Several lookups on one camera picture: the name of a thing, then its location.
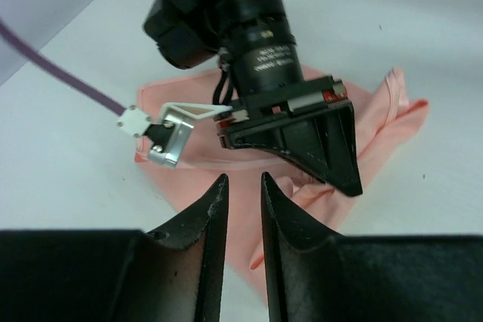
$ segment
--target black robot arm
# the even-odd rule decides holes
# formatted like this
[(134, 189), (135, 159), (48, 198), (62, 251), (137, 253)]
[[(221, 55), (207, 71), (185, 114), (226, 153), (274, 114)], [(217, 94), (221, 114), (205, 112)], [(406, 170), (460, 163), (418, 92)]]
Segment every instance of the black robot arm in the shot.
[(346, 89), (331, 76), (304, 80), (282, 0), (155, 0), (144, 29), (179, 69), (219, 56), (213, 101), (231, 107), (216, 118), (223, 148), (269, 152), (348, 196), (362, 193)]

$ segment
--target screw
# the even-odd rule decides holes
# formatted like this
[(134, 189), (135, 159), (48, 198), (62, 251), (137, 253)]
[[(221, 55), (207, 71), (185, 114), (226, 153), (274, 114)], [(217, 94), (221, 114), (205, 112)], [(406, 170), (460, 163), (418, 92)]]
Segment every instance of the screw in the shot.
[(171, 121), (164, 121), (163, 126), (166, 128), (173, 128), (174, 127), (174, 122)]

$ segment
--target purple strap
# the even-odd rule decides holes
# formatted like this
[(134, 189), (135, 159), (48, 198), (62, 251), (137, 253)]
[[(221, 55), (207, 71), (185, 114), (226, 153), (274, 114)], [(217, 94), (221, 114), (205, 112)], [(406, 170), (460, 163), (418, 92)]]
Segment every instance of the purple strap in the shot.
[(69, 85), (81, 94), (84, 94), (85, 96), (91, 98), (91, 100), (99, 103), (107, 109), (110, 109), (119, 116), (122, 115), (122, 113), (124, 112), (125, 107), (123, 105), (117, 103), (112, 98), (99, 92), (95, 88), (92, 88), (88, 84), (85, 84), (74, 75), (71, 75), (67, 71), (64, 71), (60, 67), (53, 64), (48, 59), (44, 58), (39, 52), (35, 51), (26, 42), (17, 37), (17, 35), (6, 26), (1, 18), (0, 35), (11, 47), (15, 48), (25, 58), (45, 70), (47, 73), (53, 75), (59, 81)]

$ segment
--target cloth fold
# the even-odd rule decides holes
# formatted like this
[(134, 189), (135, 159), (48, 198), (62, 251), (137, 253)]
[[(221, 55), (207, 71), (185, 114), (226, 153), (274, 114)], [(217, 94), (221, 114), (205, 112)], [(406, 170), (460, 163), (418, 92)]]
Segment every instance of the cloth fold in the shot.
[[(324, 75), (304, 66), (306, 79)], [(148, 84), (138, 92), (138, 105), (156, 117), (166, 102), (211, 103), (218, 70), (194, 77)], [(429, 113), (427, 100), (410, 101), (404, 72), (391, 70), (374, 93), (345, 81), (355, 110), (358, 167), (366, 189), (397, 146), (409, 140)], [(149, 142), (140, 140), (135, 161), (177, 211), (200, 198), (221, 174), (229, 176), (229, 221), (226, 261), (266, 300), (265, 266), (260, 217), (260, 177), (267, 171), (282, 191), (329, 228), (337, 229), (357, 198), (348, 198), (330, 185), (316, 182), (282, 159), (257, 150), (220, 147), (215, 124), (196, 125), (175, 170), (147, 159)]]

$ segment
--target folded pink cloth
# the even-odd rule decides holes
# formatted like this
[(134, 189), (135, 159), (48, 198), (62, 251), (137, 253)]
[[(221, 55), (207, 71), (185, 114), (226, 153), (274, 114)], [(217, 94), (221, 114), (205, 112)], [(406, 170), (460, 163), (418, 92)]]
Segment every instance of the folded pink cloth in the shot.
[[(306, 66), (303, 71), (306, 79), (323, 75)], [(166, 102), (211, 103), (219, 77), (220, 71), (213, 70), (194, 77), (148, 84), (139, 90), (139, 107), (155, 117)], [(429, 104), (426, 100), (408, 100), (404, 73), (400, 69), (393, 69), (373, 94), (344, 83), (355, 109), (358, 166), (365, 189), (393, 150), (420, 129), (428, 115)], [(222, 149), (212, 120), (196, 125), (175, 170), (149, 161), (148, 151), (149, 142), (141, 140), (135, 160), (177, 211), (200, 198), (221, 173), (229, 176), (226, 261), (265, 300), (260, 218), (262, 172), (271, 173), (293, 202), (330, 228), (339, 227), (356, 201), (270, 154)]]

